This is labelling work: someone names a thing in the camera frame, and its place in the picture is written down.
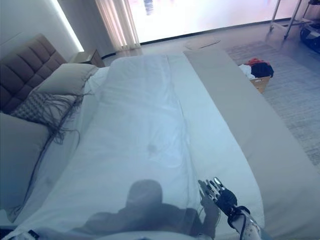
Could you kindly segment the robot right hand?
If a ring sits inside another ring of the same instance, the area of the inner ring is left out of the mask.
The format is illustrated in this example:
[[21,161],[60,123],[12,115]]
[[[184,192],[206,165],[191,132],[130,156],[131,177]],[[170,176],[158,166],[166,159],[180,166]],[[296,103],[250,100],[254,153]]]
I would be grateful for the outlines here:
[[198,180],[204,197],[211,200],[227,216],[230,216],[238,205],[237,197],[227,189],[218,177],[213,180]]

